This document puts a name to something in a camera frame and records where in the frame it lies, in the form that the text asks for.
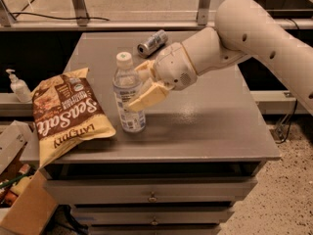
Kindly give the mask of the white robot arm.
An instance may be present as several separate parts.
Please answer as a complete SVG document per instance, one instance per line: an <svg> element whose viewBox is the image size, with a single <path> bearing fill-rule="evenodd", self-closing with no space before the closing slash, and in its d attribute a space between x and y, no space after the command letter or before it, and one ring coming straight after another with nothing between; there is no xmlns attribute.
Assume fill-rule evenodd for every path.
<svg viewBox="0 0 313 235"><path fill-rule="evenodd" d="M183 90L208 71L228 68L253 57L273 73L313 114L313 48L282 29L253 0L225 0L206 27L161 50L136 68L143 87L128 109L142 111Z"/></svg>

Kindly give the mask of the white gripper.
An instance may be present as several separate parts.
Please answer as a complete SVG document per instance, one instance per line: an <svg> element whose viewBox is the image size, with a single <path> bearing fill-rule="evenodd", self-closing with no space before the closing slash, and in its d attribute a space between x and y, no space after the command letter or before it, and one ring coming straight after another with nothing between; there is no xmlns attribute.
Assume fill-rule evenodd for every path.
<svg viewBox="0 0 313 235"><path fill-rule="evenodd" d="M172 90L184 90L194 84L198 75L181 43L173 43L156 56L135 68L143 82L126 104L131 112L140 112L163 101ZM148 80L155 78L162 82Z"/></svg>

